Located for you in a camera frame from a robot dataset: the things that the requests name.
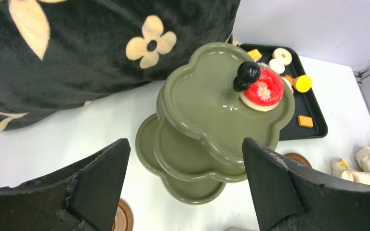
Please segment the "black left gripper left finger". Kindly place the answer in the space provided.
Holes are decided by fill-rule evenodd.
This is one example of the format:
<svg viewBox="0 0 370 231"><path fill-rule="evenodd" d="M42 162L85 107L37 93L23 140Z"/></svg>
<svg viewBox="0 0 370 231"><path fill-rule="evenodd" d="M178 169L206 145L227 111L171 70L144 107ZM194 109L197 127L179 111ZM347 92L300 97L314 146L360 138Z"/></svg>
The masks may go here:
<svg viewBox="0 0 370 231"><path fill-rule="evenodd" d="M110 231L131 147L100 151L16 187L0 188L0 231Z"/></svg>

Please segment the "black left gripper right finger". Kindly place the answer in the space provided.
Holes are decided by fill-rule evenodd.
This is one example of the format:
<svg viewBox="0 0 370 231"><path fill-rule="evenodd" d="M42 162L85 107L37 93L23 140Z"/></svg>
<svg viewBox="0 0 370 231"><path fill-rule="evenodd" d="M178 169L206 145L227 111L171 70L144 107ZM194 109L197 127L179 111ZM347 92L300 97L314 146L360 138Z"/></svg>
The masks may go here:
<svg viewBox="0 0 370 231"><path fill-rule="evenodd" d="M307 167L245 138L242 154L262 231L370 231L370 185Z"/></svg>

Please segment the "red flower donut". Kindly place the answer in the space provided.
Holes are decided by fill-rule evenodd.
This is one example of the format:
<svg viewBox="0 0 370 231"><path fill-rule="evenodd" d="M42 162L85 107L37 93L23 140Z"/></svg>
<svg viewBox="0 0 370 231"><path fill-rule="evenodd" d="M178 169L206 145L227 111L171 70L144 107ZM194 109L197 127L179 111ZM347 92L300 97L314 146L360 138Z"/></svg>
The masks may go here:
<svg viewBox="0 0 370 231"><path fill-rule="evenodd" d="M273 71L262 67L258 81L242 92L239 98L250 109L267 112L278 106L283 94L283 80Z"/></svg>

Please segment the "green three-tier serving stand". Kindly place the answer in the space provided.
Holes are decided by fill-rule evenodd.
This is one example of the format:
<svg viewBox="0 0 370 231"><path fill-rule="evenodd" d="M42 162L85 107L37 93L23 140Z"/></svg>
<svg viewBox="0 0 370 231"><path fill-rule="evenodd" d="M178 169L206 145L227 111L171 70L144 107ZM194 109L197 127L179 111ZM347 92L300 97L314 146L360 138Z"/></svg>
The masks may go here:
<svg viewBox="0 0 370 231"><path fill-rule="evenodd" d="M157 96L156 113L136 133L135 149L143 166L176 200L205 204L227 183L246 180L245 138L276 148L295 109L286 82L273 110L255 111L239 98L258 81L262 67L271 70L240 47L214 42L198 48L168 76Z"/></svg>

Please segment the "yellow round macaron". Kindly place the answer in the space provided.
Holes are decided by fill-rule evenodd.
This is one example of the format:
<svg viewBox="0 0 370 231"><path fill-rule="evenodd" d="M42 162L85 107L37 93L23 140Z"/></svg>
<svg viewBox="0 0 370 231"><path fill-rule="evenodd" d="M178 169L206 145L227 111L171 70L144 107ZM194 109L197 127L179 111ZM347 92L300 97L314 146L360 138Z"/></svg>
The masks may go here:
<svg viewBox="0 0 370 231"><path fill-rule="evenodd" d="M294 79L293 87L300 93L306 93L312 87L312 79L308 75L298 76Z"/></svg>

